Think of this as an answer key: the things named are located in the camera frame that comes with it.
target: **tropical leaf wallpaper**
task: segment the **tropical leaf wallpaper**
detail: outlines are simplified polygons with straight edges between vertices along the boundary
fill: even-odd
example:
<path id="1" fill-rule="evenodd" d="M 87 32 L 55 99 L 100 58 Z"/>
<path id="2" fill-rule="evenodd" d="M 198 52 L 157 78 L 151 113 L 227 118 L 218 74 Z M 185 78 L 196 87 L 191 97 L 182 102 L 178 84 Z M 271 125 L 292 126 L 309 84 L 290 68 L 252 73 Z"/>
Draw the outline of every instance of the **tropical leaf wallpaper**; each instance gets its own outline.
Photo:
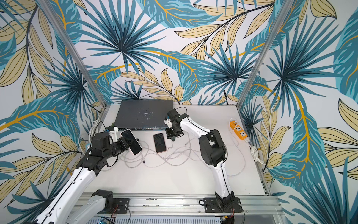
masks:
<path id="1" fill-rule="evenodd" d="M 240 112 L 288 223 L 358 223 L 358 2 L 289 14 Z"/>
<path id="2" fill-rule="evenodd" d="M 74 44 L 81 1 L 53 0 Z M 1 223 L 33 220 L 72 175 L 101 112 L 35 0 L 0 1 Z"/>

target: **white cable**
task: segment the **white cable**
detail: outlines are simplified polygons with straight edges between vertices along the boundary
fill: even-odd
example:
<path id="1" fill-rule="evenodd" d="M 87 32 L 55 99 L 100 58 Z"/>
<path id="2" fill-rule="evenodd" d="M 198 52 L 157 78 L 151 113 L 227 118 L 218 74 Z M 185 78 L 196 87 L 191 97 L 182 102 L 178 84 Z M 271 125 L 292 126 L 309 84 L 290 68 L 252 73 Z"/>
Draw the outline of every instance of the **white cable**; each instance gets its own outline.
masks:
<path id="1" fill-rule="evenodd" d="M 253 157 L 253 160 L 254 160 L 255 162 L 261 163 L 262 165 L 266 165 L 266 163 L 264 163 L 264 162 L 258 157 L 258 150 L 257 150 L 256 146 L 250 145 L 250 143 L 247 141 L 247 139 L 245 139 L 245 142 L 248 144 L 248 146 L 249 146 L 250 149 L 251 149 L 251 155 L 252 155 L 252 157 Z"/>

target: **beige leaf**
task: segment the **beige leaf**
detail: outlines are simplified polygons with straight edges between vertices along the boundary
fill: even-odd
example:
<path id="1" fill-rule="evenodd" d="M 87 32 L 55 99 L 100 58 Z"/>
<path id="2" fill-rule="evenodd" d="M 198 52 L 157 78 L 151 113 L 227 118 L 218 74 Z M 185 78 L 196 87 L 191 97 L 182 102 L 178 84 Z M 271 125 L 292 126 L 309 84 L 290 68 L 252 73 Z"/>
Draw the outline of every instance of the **beige leaf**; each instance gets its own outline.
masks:
<path id="1" fill-rule="evenodd" d="M 51 48 L 53 48 L 52 35 L 51 35 L 50 26 L 48 25 L 47 22 L 47 18 L 41 9 L 39 9 L 38 12 L 39 12 L 38 14 L 39 14 L 39 23 L 40 23 L 41 30 L 44 33 L 47 41 L 51 45 Z"/>
<path id="2" fill-rule="evenodd" d="M 341 99 L 338 101 L 338 110 L 347 125 L 358 132 L 358 111 L 348 107 Z"/>
<path id="3" fill-rule="evenodd" d="M 100 104 L 100 102 L 98 102 L 98 101 L 95 101 L 95 102 L 93 102 L 93 104 L 92 104 L 92 106 L 93 107 L 98 107 L 98 106 L 100 106 L 101 104 Z"/>
<path id="4" fill-rule="evenodd" d="M 261 111 L 261 115 L 262 115 L 263 122 L 264 122 L 266 128 L 268 129 L 268 131 L 270 131 L 269 117 L 267 116 L 267 114 L 266 114 L 266 112 L 264 110 Z"/>
<path id="5" fill-rule="evenodd" d="M 270 3 L 274 3 L 275 0 L 256 0 L 256 5 L 268 5 Z M 254 0 L 244 0 L 244 4 L 246 5 L 255 5 Z"/>
<path id="6" fill-rule="evenodd" d="M 311 11 L 315 17 L 330 16 L 337 18 L 333 6 L 327 0 L 311 0 Z"/>
<path id="7" fill-rule="evenodd" d="M 32 78 L 34 79 L 37 91 L 40 92 L 41 96 L 45 97 L 50 94 L 50 89 L 43 84 L 42 80 L 39 77 L 33 74 Z"/>
<path id="8" fill-rule="evenodd" d="M 259 136 L 257 138 L 258 138 L 258 143 L 260 144 L 260 147 L 261 147 L 263 161 L 266 162 L 267 161 L 268 148 L 266 148 L 266 146 L 264 145 L 264 143 L 262 142 L 262 140 L 261 140 L 261 138 Z"/>
<path id="9" fill-rule="evenodd" d="M 31 172 L 25 177 L 24 181 L 20 185 L 18 191 L 16 192 L 16 195 L 22 195 L 23 193 L 25 193 L 27 189 L 29 189 L 29 187 L 31 186 L 30 181 L 31 182 L 36 181 L 42 170 L 45 168 L 45 164 L 46 162 L 43 162 L 40 165 L 38 165 L 36 168 L 31 170 Z"/>
<path id="10" fill-rule="evenodd" d="M 0 41 L 8 41 L 14 37 L 16 38 L 16 44 L 19 44 L 23 41 L 26 36 L 26 29 L 29 24 L 27 20 L 19 20 L 20 24 L 24 27 L 24 29 L 16 22 L 11 21 L 10 25 L 6 25 L 0 29 Z"/>
<path id="11" fill-rule="evenodd" d="M 31 139 L 32 139 L 32 143 L 34 144 L 35 148 L 40 152 L 43 152 L 43 153 L 46 153 L 49 155 L 58 155 L 58 154 L 64 153 L 64 151 L 55 142 L 39 139 L 34 134 L 32 134 Z"/>
<path id="12" fill-rule="evenodd" d="M 30 49 L 30 56 L 32 59 L 32 63 L 35 66 L 36 71 L 47 81 L 48 84 L 51 84 L 51 77 L 49 77 L 50 73 L 45 68 L 46 64 L 45 62 L 40 58 L 40 56 L 36 53 L 35 49 L 32 47 L 32 45 L 28 44 Z"/>
<path id="13" fill-rule="evenodd" d="M 184 31 L 175 31 L 175 33 L 183 38 L 196 38 L 211 34 L 219 28 L 220 24 L 208 24 L 204 26 L 190 28 Z"/>
<path id="14" fill-rule="evenodd" d="M 281 126 L 273 135 L 271 143 L 270 143 L 270 150 L 274 150 L 277 148 L 282 141 L 282 138 L 284 137 L 284 134 L 286 131 L 290 129 L 289 126 Z"/>
<path id="15" fill-rule="evenodd" d="M 196 57 L 197 57 L 197 53 L 198 53 L 198 52 L 194 52 L 194 53 L 192 53 L 190 56 L 192 56 L 193 58 L 196 58 Z"/>
<path id="16" fill-rule="evenodd" d="M 270 133 L 272 133 L 274 131 L 274 128 L 276 127 L 276 123 L 277 123 L 277 110 L 274 110 L 277 106 L 277 104 L 279 103 L 278 100 L 276 100 L 274 106 L 272 107 L 272 112 L 271 112 L 271 129 L 270 129 Z"/>
<path id="17" fill-rule="evenodd" d="M 343 166 L 347 157 L 349 157 L 348 162 L 351 162 L 358 157 L 358 150 L 352 148 L 338 148 L 326 153 L 326 157 L 332 167 Z"/>
<path id="18" fill-rule="evenodd" d="M 72 168 L 69 170 L 70 172 L 74 171 L 77 167 L 77 164 L 79 163 L 79 161 L 82 159 L 82 156 L 80 156 L 73 164 Z"/>
<path id="19" fill-rule="evenodd" d="M 213 15 L 213 16 L 218 16 L 221 15 L 216 21 L 223 21 L 223 20 L 227 20 L 227 19 L 231 19 L 234 18 L 235 16 L 237 16 L 238 14 L 241 14 L 243 12 L 245 12 L 245 10 L 243 8 L 240 7 L 236 7 L 236 13 L 234 14 L 234 6 L 233 5 L 228 5 L 226 6 L 203 6 L 203 5 L 195 5 L 194 7 L 198 8 L 198 9 L 202 9 L 205 10 L 207 14 L 209 15 Z"/>
<path id="20" fill-rule="evenodd" d="M 53 165 L 53 162 L 52 162 L 47 166 L 47 168 L 45 169 L 45 172 L 41 176 L 40 180 L 37 182 L 36 186 L 45 182 L 46 180 L 48 180 L 48 178 L 50 178 L 50 176 L 51 176 L 51 173 L 54 174 L 58 170 L 58 168 L 60 167 L 65 156 L 66 156 L 66 154 L 62 154 L 61 156 L 57 157 L 54 160 L 55 165 Z"/>
<path id="21" fill-rule="evenodd" d="M 83 3 L 82 0 L 73 0 L 73 3 L 75 3 L 76 5 L 78 5 L 79 7 L 84 8 L 85 10 L 87 10 L 86 5 Z"/>
<path id="22" fill-rule="evenodd" d="M 347 175 L 350 177 L 350 178 L 353 178 L 355 180 L 358 180 L 358 166 L 351 169 L 350 171 L 347 172 Z"/>
<path id="23" fill-rule="evenodd" d="M 220 105 L 226 101 L 225 95 L 223 95 L 220 100 L 216 103 L 216 105 Z"/>
<path id="24" fill-rule="evenodd" d="M 265 105 L 267 118 L 269 118 L 270 113 L 271 113 L 271 102 L 270 102 L 270 100 L 268 99 L 268 97 L 266 95 L 262 96 L 262 100 L 263 100 L 263 104 Z"/>
<path id="25" fill-rule="evenodd" d="M 261 122 L 261 134 L 262 134 L 262 142 L 265 145 L 265 148 L 269 149 L 269 136 L 267 135 L 266 129 L 264 128 Z"/>
<path id="26" fill-rule="evenodd" d="M 57 179 L 60 178 L 60 176 L 62 175 L 62 173 L 66 170 L 68 164 L 74 159 L 74 157 L 76 156 L 77 152 L 70 152 L 68 153 L 66 159 L 63 161 L 60 170 L 57 173 L 56 178 L 52 181 L 55 182 Z"/>
<path id="27" fill-rule="evenodd" d="M 147 81 L 147 79 L 141 75 L 138 75 L 135 72 L 121 72 L 121 77 L 125 77 L 125 78 L 135 78 L 135 79 L 139 79 L 142 81 Z"/>
<path id="28" fill-rule="evenodd" d="M 281 153 L 278 153 L 278 152 L 272 153 L 268 159 L 267 168 L 272 169 L 275 166 L 277 166 L 278 164 L 280 164 L 281 157 L 282 157 Z"/>
<path id="29" fill-rule="evenodd" d="M 14 166 L 16 166 L 17 169 L 13 169 L 13 168 L 0 168 L 0 172 L 4 172 L 4 173 L 11 173 L 11 172 L 18 172 L 21 170 L 24 170 L 26 168 L 29 168 L 31 166 L 34 166 L 38 163 L 41 163 L 43 161 L 47 161 L 50 160 L 52 157 L 38 157 L 38 156 L 28 156 L 22 159 L 19 159 L 15 162 L 13 162 Z"/>
<path id="30" fill-rule="evenodd" d="M 333 146 L 331 146 L 331 145 L 329 145 L 329 144 L 327 144 L 327 143 L 324 143 L 324 150 L 325 150 L 326 152 L 331 151 L 331 150 L 334 150 L 334 149 L 337 149 L 337 148 L 336 148 L 336 147 L 333 147 Z"/>
<path id="31" fill-rule="evenodd" d="M 156 94 L 156 95 L 171 95 L 170 93 L 161 90 L 161 89 L 157 89 L 157 88 L 143 88 L 145 91 Z"/>
<path id="32" fill-rule="evenodd" d="M 210 56 L 215 54 L 215 51 L 218 51 L 220 48 L 220 44 L 224 42 L 225 37 L 225 29 L 227 24 L 223 25 L 219 31 L 214 35 L 213 39 L 210 42 Z"/>
<path id="33" fill-rule="evenodd" d="M 25 78 L 24 84 L 21 89 L 22 96 L 23 96 L 23 102 L 24 105 L 31 103 L 34 101 L 34 90 L 32 87 L 32 80 L 31 80 L 31 70 L 30 66 L 27 66 L 27 76 Z"/>
<path id="34" fill-rule="evenodd" d="M 97 111 L 94 108 L 91 108 L 92 114 L 95 117 L 95 120 L 97 120 Z"/>
<path id="35" fill-rule="evenodd" d="M 171 89 L 173 88 L 173 83 L 172 81 L 170 80 L 169 76 L 168 76 L 168 69 L 164 69 L 162 72 L 161 72 L 161 75 L 160 75 L 160 79 L 161 79 L 161 82 L 164 86 L 164 88 L 171 92 Z"/>
<path id="36" fill-rule="evenodd" d="M 182 102 L 182 105 L 191 105 L 191 101 L 190 100 L 186 100 Z"/>
<path id="37" fill-rule="evenodd" d="M 32 24 L 30 25 L 30 37 L 31 37 L 33 45 L 35 46 L 35 49 L 40 53 L 40 55 L 42 57 L 44 57 L 48 62 L 53 64 L 53 61 L 52 61 L 50 55 L 47 53 L 44 46 L 42 45 L 40 38 L 37 35 L 37 32 Z"/>
<path id="38" fill-rule="evenodd" d="M 184 88 L 179 84 L 174 89 L 174 96 L 178 99 L 178 101 L 181 101 L 184 96 Z"/>
<path id="39" fill-rule="evenodd" d="M 0 185 L 0 202 L 12 192 L 12 190 L 29 174 L 30 171 L 18 173 L 14 179 L 9 179 Z"/>
<path id="40" fill-rule="evenodd" d="M 41 95 L 40 91 L 37 91 L 36 93 L 36 99 L 38 98 L 44 98 L 45 96 Z"/>
<path id="41" fill-rule="evenodd" d="M 153 81 L 154 83 L 157 84 L 157 86 L 161 87 L 161 85 L 159 84 L 155 75 L 153 75 L 151 72 L 149 72 L 147 70 L 145 70 L 145 72 L 143 72 L 142 68 L 139 65 L 138 65 L 138 69 L 139 69 L 140 73 L 142 73 L 147 79 Z"/>
<path id="42" fill-rule="evenodd" d="M 81 147 L 81 150 L 82 150 L 83 152 L 86 151 L 86 142 L 85 142 L 85 141 L 80 140 L 79 146 Z"/>
<path id="43" fill-rule="evenodd" d="M 329 142 L 337 142 L 343 144 L 351 144 L 354 146 L 358 146 L 358 141 L 344 133 L 341 130 L 335 128 L 318 128 L 318 132 L 322 137 L 322 140 Z"/>
<path id="44" fill-rule="evenodd" d="M 238 101 L 238 100 L 239 100 L 239 99 L 237 99 L 237 97 L 234 96 L 234 95 L 227 95 L 227 97 L 229 97 L 229 99 L 232 100 L 232 101 Z"/>
<path id="45" fill-rule="evenodd" d="M 143 86 L 150 86 L 150 87 L 158 86 L 157 84 L 154 84 L 154 83 L 149 82 L 149 81 L 133 81 L 133 84 L 138 85 L 138 86 L 143 85 Z"/>
<path id="46" fill-rule="evenodd" d="M 27 63 L 26 46 L 16 51 L 15 55 L 9 60 L 3 74 L 0 77 L 0 87 L 14 83 L 22 74 Z"/>
<path id="47" fill-rule="evenodd" d="M 273 10 L 274 10 L 274 5 L 268 7 L 264 11 L 260 12 L 260 14 L 258 14 L 251 22 L 251 24 L 246 32 L 245 37 L 247 37 L 250 34 L 252 34 L 253 32 L 255 32 L 270 17 Z"/>
<path id="48" fill-rule="evenodd" d="M 243 14 L 242 16 L 239 16 L 236 18 L 231 25 L 229 26 L 229 29 L 227 31 L 227 47 L 226 50 L 229 49 L 229 47 L 232 46 L 232 44 L 235 41 L 237 31 L 239 30 L 240 26 L 244 22 L 247 14 Z"/>
<path id="49" fill-rule="evenodd" d="M 263 176 L 265 177 L 265 180 L 268 184 L 272 183 L 275 179 L 272 177 L 272 175 L 270 174 L 270 172 L 265 172 L 263 174 Z"/>
<path id="50" fill-rule="evenodd" d="M 196 58 L 198 60 L 204 60 L 206 57 L 205 51 L 206 51 L 206 41 L 199 47 Z"/>
<path id="51" fill-rule="evenodd" d="M 31 12 L 32 10 L 35 9 L 36 7 L 36 2 L 34 0 L 17 0 L 18 3 L 20 3 L 21 5 L 17 4 L 15 1 L 13 0 L 7 0 L 6 1 L 11 8 L 13 8 L 15 11 L 13 11 L 11 8 L 8 8 L 8 10 L 12 13 L 12 14 L 24 14 L 27 13 L 27 11 Z"/>
<path id="52" fill-rule="evenodd" d="M 194 43 L 190 43 L 186 45 L 181 51 L 181 54 L 191 54 L 202 42 L 207 41 L 209 37 L 204 37 L 203 39 L 196 41 Z"/>
<path id="53" fill-rule="evenodd" d="M 308 6 L 308 1 L 309 1 L 309 0 L 306 0 L 306 1 L 305 1 L 305 4 L 303 5 L 303 7 L 302 7 L 302 9 L 301 9 L 300 17 L 299 17 L 299 24 L 301 24 L 301 22 L 303 21 L 303 18 L 304 18 L 305 15 L 306 15 L 307 6 Z"/>
<path id="54" fill-rule="evenodd" d="M 172 101 L 176 102 L 176 99 L 174 99 L 174 97 L 172 97 L 172 96 L 151 96 L 151 98 L 156 99 L 156 100 L 172 100 Z"/>
<path id="55" fill-rule="evenodd" d="M 61 144 L 65 149 L 69 151 L 77 152 L 76 143 L 74 143 L 73 140 L 68 135 L 61 136 Z"/>

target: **phone screen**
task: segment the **phone screen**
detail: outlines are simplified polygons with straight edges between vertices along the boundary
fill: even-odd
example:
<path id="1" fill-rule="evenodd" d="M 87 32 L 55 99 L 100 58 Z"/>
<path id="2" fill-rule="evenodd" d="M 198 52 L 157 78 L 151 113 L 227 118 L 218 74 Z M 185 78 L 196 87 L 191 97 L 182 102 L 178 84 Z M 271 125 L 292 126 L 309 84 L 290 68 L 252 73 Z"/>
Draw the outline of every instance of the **phone screen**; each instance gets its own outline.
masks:
<path id="1" fill-rule="evenodd" d="M 142 151 L 142 147 L 138 143 L 137 139 L 134 137 L 131 130 L 127 129 L 125 131 L 122 131 L 121 135 L 126 139 L 128 144 L 130 145 L 129 149 L 132 151 L 134 155 L 137 155 Z"/>
<path id="2" fill-rule="evenodd" d="M 165 152 L 166 146 L 165 146 L 163 134 L 162 133 L 155 134 L 153 137 L 154 137 L 155 151 L 157 153 Z"/>

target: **orange power strip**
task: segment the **orange power strip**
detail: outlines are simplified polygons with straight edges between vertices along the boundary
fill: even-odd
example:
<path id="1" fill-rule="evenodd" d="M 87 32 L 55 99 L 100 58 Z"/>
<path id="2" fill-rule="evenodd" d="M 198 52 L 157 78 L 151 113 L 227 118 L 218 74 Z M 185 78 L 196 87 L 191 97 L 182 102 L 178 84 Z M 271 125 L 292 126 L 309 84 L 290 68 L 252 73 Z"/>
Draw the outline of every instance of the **orange power strip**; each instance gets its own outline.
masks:
<path id="1" fill-rule="evenodd" d="M 230 128 L 233 130 L 235 129 L 234 132 L 239 137 L 239 139 L 244 140 L 245 138 L 247 138 L 247 134 L 236 121 L 233 120 L 230 122 Z"/>

